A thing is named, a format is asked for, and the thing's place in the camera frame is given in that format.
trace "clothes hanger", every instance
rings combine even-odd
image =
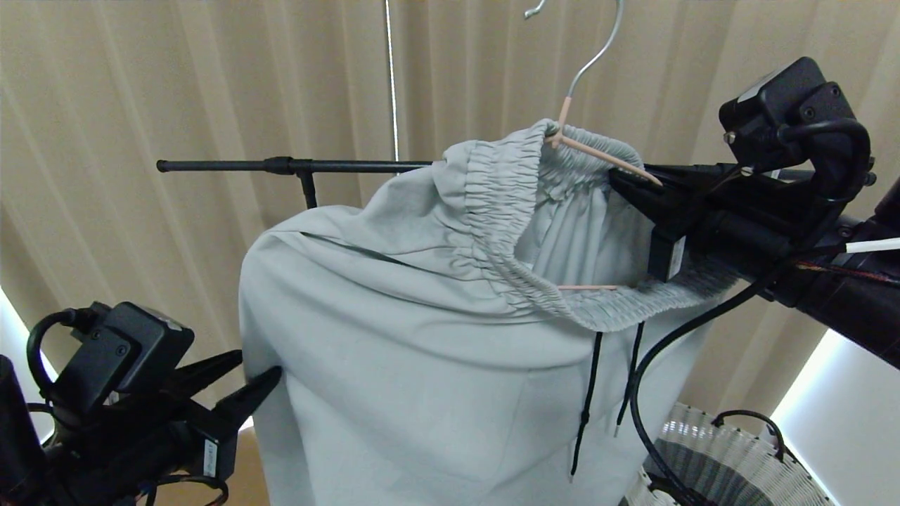
[[[541,2],[536,7],[525,11],[525,19],[528,19],[536,14],[540,14],[541,10],[544,9],[544,5],[546,4],[546,2],[547,0],[541,0]],[[569,139],[568,137],[563,135],[563,126],[565,125],[566,116],[569,114],[569,106],[572,104],[572,95],[574,95],[575,93],[575,86],[578,85],[578,81],[581,79],[581,76],[583,76],[591,66],[597,63],[597,60],[599,60],[600,57],[603,56],[603,53],[607,52],[607,49],[609,49],[609,46],[613,43],[613,39],[615,39],[616,34],[618,33],[619,26],[622,24],[622,14],[624,10],[625,0],[616,0],[616,22],[613,23],[613,30],[609,34],[607,43],[603,45],[603,48],[601,48],[596,55],[594,55],[594,58],[590,59],[590,61],[584,67],[582,67],[577,74],[575,74],[575,78],[571,81],[571,85],[569,85],[569,92],[566,94],[565,99],[562,101],[562,110],[560,111],[559,119],[560,128],[558,132],[556,132],[554,135],[548,136],[544,141],[550,142],[553,145],[554,149],[558,148],[560,143],[565,144],[570,148],[574,148],[593,157],[600,158],[601,160],[607,161],[608,163],[611,163],[616,167],[622,168],[623,170],[648,179],[655,185],[662,186],[662,181],[660,181],[659,178],[657,178],[653,174],[650,174],[646,170],[636,167],[622,159],[604,153],[599,149],[594,149],[591,146],[582,144],[574,139]]]

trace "black handle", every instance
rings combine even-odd
[[[722,425],[725,424],[725,417],[733,415],[749,416],[766,422],[766,425],[768,425],[769,429],[775,434],[775,439],[778,440],[778,446],[775,448],[775,458],[777,458],[780,462],[785,461],[785,451],[787,450],[787,448],[785,447],[785,439],[781,434],[781,429],[779,429],[778,425],[775,425],[775,422],[772,421],[771,418],[762,413],[750,410],[722,411],[721,413],[719,413],[719,416],[715,417],[713,421],[710,422],[710,424],[713,427],[722,427]]]

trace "black drawstring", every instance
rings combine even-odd
[[[603,332],[598,332],[594,338],[594,357],[590,362],[590,379],[588,380],[588,392],[584,396],[584,409],[581,410],[581,423],[578,426],[578,438],[575,439],[575,455],[571,459],[571,471],[569,480],[575,476],[578,469],[578,453],[581,450],[581,438],[584,437],[584,429],[588,427],[590,419],[590,399],[594,396],[594,384],[597,382],[597,365],[600,361],[600,341],[603,340]]]
[[[631,348],[631,365],[628,367],[628,381],[625,382],[625,396],[622,397],[622,406],[619,408],[619,415],[616,417],[616,431],[613,438],[618,437],[619,427],[622,427],[622,420],[625,418],[625,411],[628,407],[628,397],[631,396],[631,386],[635,379],[635,369],[637,369],[637,354],[641,350],[641,337],[644,336],[644,324],[642,321],[637,326],[637,335],[634,337],[634,346]]]

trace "laundry basket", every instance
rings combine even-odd
[[[732,415],[766,421],[778,443],[772,446],[734,426]],[[662,458],[684,484],[717,506],[818,506],[831,504],[812,476],[784,445],[778,427],[753,411],[712,417],[684,404],[672,408],[655,442]],[[620,506],[671,506],[662,472],[648,458]]]

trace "curtain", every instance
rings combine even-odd
[[[555,118],[606,40],[613,0],[389,0],[400,159],[435,159]],[[167,159],[392,159],[381,0],[0,5],[0,284],[26,324],[132,300],[197,333],[186,360],[239,346],[240,262],[304,209],[285,176],[166,174]],[[841,84],[873,139],[866,217],[900,176],[900,4],[627,0],[575,90],[569,122],[652,163],[733,160],[720,104],[800,56]],[[384,176],[317,175],[323,204],[360,205]],[[710,335],[683,401],[771,412],[824,334],[757,299]],[[61,364],[71,338],[47,339]],[[214,385],[216,396],[239,384]]]

